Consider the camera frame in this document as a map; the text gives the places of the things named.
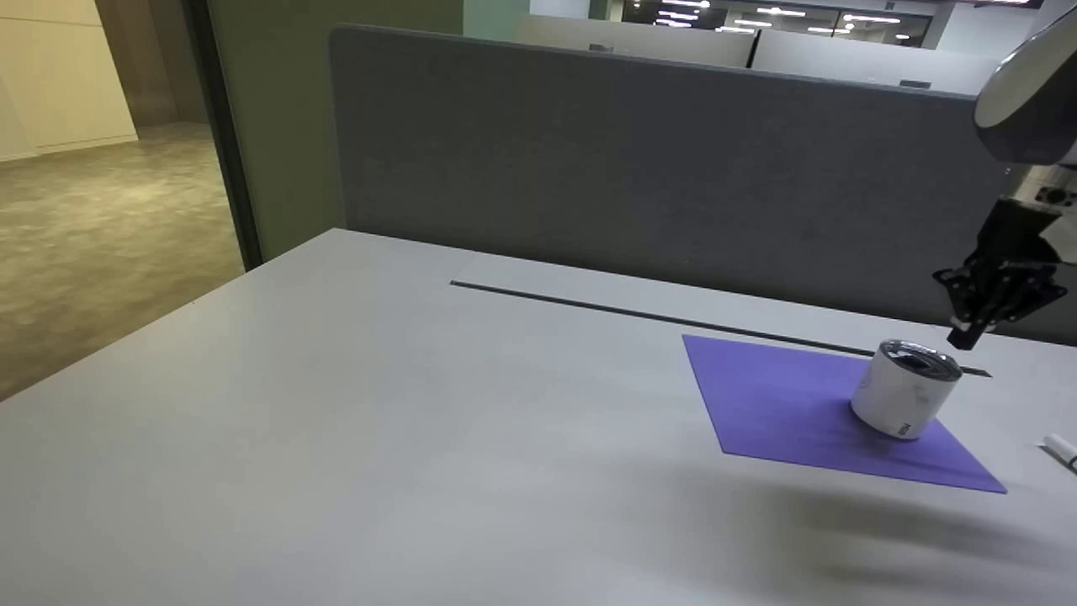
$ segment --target wall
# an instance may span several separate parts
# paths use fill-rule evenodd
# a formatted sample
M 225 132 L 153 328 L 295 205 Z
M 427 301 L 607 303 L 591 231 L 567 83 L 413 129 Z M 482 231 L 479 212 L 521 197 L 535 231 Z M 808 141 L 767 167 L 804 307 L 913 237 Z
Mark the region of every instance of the wall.
M 527 0 L 533 13 L 584 21 L 590 0 Z
M 185 31 L 183 0 L 153 0 L 159 45 L 170 83 L 175 118 L 177 120 L 204 120 L 204 97 L 199 82 L 196 51 Z
M 1033 31 L 1043 31 L 1077 0 L 1043 0 L 1040 10 L 956 3 L 939 37 L 939 51 L 1005 58 Z
M 0 161 L 31 159 L 31 154 L 34 154 L 34 143 L 28 141 L 24 126 L 13 115 L 13 104 L 0 82 Z
M 513 40 L 527 0 L 463 0 L 463 37 Z
M 183 0 L 96 0 L 96 10 L 136 126 L 202 120 Z
M 342 219 L 330 31 L 463 28 L 462 0 L 210 0 L 210 10 L 265 256 Z
M 0 87 L 24 154 L 136 141 L 95 0 L 0 0 Z

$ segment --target purple paper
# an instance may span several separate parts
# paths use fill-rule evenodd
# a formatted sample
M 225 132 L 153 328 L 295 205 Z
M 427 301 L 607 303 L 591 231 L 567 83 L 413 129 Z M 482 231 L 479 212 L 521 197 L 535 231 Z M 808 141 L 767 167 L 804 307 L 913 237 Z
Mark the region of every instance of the purple paper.
M 919 442 L 865 427 L 849 400 L 869 360 L 702 335 L 684 345 L 727 454 L 1005 495 L 939 421 Z

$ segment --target cup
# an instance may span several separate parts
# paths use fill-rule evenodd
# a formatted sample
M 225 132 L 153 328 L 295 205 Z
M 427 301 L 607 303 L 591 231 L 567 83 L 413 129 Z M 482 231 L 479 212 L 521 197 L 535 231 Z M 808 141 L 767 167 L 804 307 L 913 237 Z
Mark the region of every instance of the cup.
M 850 411 L 878 434 L 917 442 L 959 378 L 963 366 L 950 352 L 882 339 Z

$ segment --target table surface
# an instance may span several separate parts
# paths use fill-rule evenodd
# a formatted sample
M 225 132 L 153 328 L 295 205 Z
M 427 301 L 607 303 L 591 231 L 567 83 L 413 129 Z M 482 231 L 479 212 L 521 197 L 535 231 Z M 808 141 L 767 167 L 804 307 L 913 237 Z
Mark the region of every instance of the table surface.
M 678 322 L 945 329 L 325 231 L 0 405 L 3 606 L 1077 602 L 1077 349 L 986 335 L 978 495 L 727 459 Z

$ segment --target carpet floor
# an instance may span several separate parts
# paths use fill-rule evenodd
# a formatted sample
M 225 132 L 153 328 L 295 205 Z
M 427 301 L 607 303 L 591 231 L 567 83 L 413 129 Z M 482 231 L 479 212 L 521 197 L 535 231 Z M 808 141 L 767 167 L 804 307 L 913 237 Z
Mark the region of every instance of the carpet floor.
M 0 164 L 0 400 L 241 271 L 204 126 Z

